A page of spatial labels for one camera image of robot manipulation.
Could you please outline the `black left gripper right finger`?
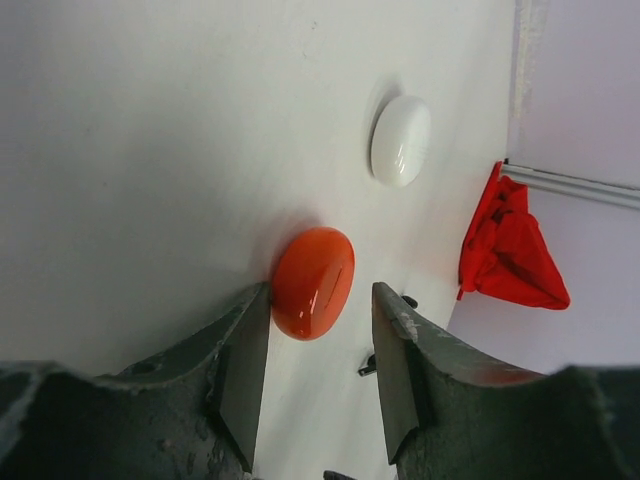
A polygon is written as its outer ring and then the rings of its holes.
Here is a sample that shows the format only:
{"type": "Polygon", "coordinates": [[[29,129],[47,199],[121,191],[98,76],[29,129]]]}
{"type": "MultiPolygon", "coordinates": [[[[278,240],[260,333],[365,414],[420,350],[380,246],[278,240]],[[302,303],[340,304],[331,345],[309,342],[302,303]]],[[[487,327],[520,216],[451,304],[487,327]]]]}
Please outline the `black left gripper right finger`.
{"type": "Polygon", "coordinates": [[[585,378],[500,361],[372,287],[387,455],[402,479],[595,479],[600,435],[585,378]]]}

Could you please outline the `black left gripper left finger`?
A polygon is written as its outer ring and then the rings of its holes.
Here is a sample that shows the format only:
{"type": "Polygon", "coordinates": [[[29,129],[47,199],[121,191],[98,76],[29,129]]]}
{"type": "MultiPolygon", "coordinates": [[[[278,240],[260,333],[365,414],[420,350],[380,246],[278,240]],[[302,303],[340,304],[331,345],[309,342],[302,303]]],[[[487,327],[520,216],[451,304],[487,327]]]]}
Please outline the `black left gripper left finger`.
{"type": "Polygon", "coordinates": [[[269,339],[267,284],[116,375],[46,381],[51,479],[240,479],[253,468],[269,339]]]}

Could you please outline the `black earbud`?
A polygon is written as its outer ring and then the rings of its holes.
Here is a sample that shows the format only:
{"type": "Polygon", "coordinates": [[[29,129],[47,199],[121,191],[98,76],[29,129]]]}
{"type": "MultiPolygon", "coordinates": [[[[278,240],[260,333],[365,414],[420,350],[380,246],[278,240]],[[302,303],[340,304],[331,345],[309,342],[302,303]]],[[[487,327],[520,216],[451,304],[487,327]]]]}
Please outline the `black earbud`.
{"type": "Polygon", "coordinates": [[[412,298],[412,297],[410,297],[410,296],[407,296],[407,295],[403,295],[403,296],[402,296],[402,299],[403,299],[403,300],[404,300],[404,301],[405,301],[405,302],[406,302],[406,303],[407,303],[411,308],[416,309],[416,308],[418,307],[418,302],[417,302],[414,298],[412,298]]]}
{"type": "Polygon", "coordinates": [[[374,354],[371,354],[366,359],[365,363],[357,370],[360,377],[369,376],[377,371],[376,358],[374,354]]]}

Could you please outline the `orange earbud charging case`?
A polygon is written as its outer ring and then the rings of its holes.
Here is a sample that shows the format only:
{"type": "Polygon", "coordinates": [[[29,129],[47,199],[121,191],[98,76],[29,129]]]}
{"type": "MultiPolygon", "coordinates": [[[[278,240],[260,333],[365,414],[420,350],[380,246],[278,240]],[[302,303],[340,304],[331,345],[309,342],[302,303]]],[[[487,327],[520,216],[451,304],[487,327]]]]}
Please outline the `orange earbud charging case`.
{"type": "Polygon", "coordinates": [[[345,234],[314,227],[286,247],[271,281],[275,324],[291,338],[315,340],[336,323],[355,273],[354,248],[345,234]]]}

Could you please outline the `white earbud charging case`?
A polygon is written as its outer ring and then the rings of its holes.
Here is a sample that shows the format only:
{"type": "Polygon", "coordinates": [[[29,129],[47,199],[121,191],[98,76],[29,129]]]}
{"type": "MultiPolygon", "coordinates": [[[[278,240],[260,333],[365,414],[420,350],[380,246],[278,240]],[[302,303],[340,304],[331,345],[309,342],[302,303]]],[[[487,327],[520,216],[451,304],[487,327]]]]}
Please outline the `white earbud charging case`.
{"type": "Polygon", "coordinates": [[[428,157],[431,113],[411,95],[392,99],[380,113],[370,148],[373,176],[383,185],[402,188],[413,182],[428,157]]]}

